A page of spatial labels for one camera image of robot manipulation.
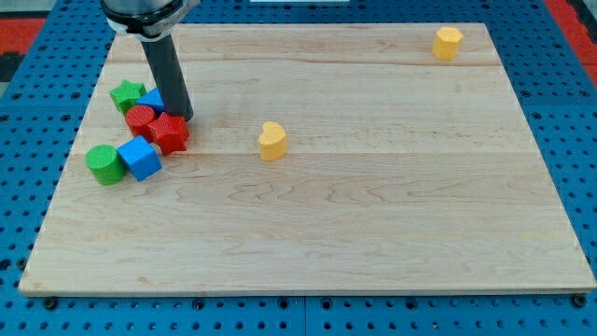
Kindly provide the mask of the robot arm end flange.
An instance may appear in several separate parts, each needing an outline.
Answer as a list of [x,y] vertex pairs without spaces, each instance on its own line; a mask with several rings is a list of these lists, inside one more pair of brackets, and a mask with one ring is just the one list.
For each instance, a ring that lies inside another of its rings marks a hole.
[[201,0],[101,0],[108,25],[119,35],[154,42],[169,35]]

